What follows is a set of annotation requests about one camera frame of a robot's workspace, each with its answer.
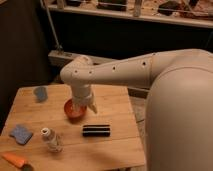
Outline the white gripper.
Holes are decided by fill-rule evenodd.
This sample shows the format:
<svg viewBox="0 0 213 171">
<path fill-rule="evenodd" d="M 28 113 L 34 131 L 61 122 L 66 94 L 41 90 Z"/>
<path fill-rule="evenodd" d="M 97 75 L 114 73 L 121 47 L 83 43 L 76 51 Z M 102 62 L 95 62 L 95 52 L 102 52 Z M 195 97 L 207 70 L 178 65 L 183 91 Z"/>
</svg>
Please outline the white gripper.
<svg viewBox="0 0 213 171">
<path fill-rule="evenodd" d="M 72 85 L 71 90 L 72 102 L 74 105 L 88 106 L 95 114 L 97 114 L 97 106 L 94 102 L 94 94 L 90 85 Z"/>
</svg>

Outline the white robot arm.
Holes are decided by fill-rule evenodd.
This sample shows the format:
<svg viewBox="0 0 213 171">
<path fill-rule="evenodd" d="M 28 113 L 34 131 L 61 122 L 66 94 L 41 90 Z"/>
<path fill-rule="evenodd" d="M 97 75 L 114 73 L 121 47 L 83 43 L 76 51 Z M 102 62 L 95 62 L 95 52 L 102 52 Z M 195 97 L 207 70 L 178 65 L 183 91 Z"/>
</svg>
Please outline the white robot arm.
<svg viewBox="0 0 213 171">
<path fill-rule="evenodd" d="M 93 84 L 147 88 L 148 171 L 213 171 L 213 52 L 163 51 L 100 65 L 81 55 L 60 76 L 81 106 L 92 104 Z"/>
</svg>

